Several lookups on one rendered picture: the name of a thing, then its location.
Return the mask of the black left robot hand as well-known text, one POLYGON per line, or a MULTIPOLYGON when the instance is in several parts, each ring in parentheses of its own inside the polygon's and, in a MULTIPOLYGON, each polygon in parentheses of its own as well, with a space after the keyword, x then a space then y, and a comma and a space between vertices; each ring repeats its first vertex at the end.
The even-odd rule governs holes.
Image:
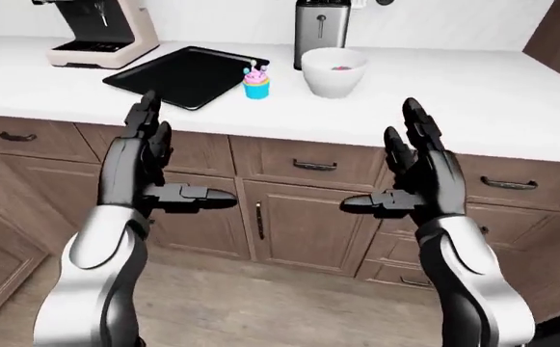
POLYGON ((130 207, 146 218, 153 210, 196 214, 235 207, 238 200, 232 193, 166 182, 173 130, 167 121, 159 120, 161 101, 155 91, 149 91, 131 107, 121 135, 111 142, 103 160, 97 204, 130 207))

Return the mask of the pink frosted cupcake blue wrapper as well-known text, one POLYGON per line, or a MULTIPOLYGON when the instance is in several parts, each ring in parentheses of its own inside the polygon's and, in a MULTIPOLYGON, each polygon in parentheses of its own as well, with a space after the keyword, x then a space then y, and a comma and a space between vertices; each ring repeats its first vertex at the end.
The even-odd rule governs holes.
POLYGON ((251 60, 250 66, 243 68, 243 82, 245 95, 249 99, 261 100, 269 95, 270 78, 267 66, 257 67, 257 60, 251 60))

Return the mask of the wooden base cabinet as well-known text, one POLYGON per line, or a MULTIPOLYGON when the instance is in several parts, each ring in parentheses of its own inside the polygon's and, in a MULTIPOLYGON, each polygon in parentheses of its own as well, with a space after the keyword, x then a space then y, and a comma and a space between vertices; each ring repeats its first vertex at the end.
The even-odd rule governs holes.
MULTIPOLYGON (((0 138, 0 158, 38 190, 68 221, 83 225, 95 203, 100 161, 119 126, 0 117, 0 132, 37 135, 31 142, 0 138)), ((410 219, 377 221, 342 213, 352 194, 390 187, 378 147, 309 143, 199 132, 174 132, 167 181, 225 190, 236 207, 197 215, 153 213, 152 238, 182 251, 251 259, 359 280, 411 288, 400 277, 426 280, 418 269, 410 219), (293 167, 293 159, 337 163, 331 172, 293 167), (265 239, 257 232, 262 203, 265 239)), ((458 157, 467 184, 467 214, 498 256, 503 273, 530 303, 537 320, 560 314, 560 162, 466 155, 458 157), (480 181, 526 183, 535 190, 505 190, 480 181)))

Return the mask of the beige black coffee machine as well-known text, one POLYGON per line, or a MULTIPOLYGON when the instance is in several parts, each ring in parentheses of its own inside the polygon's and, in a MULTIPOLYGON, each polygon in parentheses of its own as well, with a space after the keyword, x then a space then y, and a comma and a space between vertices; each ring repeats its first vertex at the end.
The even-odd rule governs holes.
POLYGON ((160 43, 143 0, 31 0, 53 4, 74 40, 46 52, 54 67, 120 69, 160 43))

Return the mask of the white bowl with cake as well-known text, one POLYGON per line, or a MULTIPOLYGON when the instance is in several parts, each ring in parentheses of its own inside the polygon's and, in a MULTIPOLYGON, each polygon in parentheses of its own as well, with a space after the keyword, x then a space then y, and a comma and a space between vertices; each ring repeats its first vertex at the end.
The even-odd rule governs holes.
POLYGON ((326 98, 343 98, 358 85, 368 64, 360 51, 349 48, 316 48, 302 55, 301 66, 310 91, 326 98))

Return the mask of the black rectangular tray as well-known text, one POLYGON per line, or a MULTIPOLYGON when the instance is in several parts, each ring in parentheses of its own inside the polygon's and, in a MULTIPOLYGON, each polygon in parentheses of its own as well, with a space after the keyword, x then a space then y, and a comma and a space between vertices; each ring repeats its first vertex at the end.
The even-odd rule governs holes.
POLYGON ((165 103, 196 111, 240 85, 243 70, 269 60, 194 45, 129 68, 102 80, 108 86, 135 94, 153 91, 165 103))

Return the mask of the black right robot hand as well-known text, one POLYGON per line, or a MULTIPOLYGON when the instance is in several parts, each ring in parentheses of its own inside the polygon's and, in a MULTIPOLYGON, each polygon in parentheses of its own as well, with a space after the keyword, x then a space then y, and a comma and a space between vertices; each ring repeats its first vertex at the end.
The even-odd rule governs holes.
POLYGON ((394 174, 392 187, 344 199, 339 209, 381 220, 409 216, 417 226, 464 215, 464 176, 455 154, 445 149, 436 122, 412 97, 404 101, 402 114, 410 143, 404 144, 392 126, 384 132, 387 167, 394 174))

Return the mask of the stainless steel toaster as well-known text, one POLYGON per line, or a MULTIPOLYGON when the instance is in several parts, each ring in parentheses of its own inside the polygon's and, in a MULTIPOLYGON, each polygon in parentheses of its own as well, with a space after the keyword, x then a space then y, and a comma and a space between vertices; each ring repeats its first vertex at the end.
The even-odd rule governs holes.
POLYGON ((344 48, 351 0, 297 0, 293 67, 302 69, 302 56, 317 48, 344 48))

